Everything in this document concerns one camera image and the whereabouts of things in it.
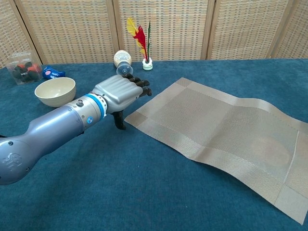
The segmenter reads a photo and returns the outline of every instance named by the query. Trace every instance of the red feather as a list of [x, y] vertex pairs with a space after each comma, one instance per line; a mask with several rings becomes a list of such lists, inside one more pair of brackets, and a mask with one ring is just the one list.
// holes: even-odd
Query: red feather
[[143, 32], [142, 26], [138, 27], [138, 32], [135, 36], [133, 36], [134, 39], [137, 39], [137, 41], [141, 44], [142, 48], [144, 49], [145, 52], [145, 59], [148, 61], [148, 56], [146, 54], [146, 45], [145, 45], [145, 34]]

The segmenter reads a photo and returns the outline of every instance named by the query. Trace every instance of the white holder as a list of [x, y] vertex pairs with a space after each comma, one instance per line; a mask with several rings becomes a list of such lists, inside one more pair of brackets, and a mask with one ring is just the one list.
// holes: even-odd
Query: white holder
[[146, 71], [152, 70], [152, 69], [153, 69], [152, 59], [150, 58], [150, 60], [149, 60], [148, 63], [146, 63], [146, 62], [145, 62], [145, 59], [143, 59], [143, 61], [142, 61], [142, 67], [143, 67], [143, 69], [146, 70]]

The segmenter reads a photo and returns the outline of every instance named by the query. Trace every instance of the blue package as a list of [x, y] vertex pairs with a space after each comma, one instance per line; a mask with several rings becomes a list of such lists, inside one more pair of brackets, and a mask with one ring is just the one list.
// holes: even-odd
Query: blue package
[[43, 78], [52, 79], [57, 77], [65, 77], [65, 71], [57, 71], [50, 66], [47, 66], [43, 70]]

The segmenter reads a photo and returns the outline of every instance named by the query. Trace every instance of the clear plastic cup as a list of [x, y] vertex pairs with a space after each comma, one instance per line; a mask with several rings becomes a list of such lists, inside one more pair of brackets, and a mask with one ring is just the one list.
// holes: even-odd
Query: clear plastic cup
[[120, 62], [116, 69], [118, 75], [133, 74], [133, 72], [134, 69], [128, 62]]

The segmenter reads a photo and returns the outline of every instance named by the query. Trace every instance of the blue ring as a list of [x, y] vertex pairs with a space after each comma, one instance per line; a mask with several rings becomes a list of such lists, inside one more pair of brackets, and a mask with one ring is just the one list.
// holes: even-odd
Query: blue ring
[[101, 111], [101, 119], [103, 119], [104, 115], [105, 115], [105, 111], [104, 111], [104, 108], [103, 108], [102, 104], [100, 103], [100, 101], [96, 97], [94, 97], [93, 95], [86, 94], [85, 96], [90, 97], [91, 99], [93, 99], [97, 103], [97, 105], [98, 105], [98, 107], [100, 108], [100, 111]]

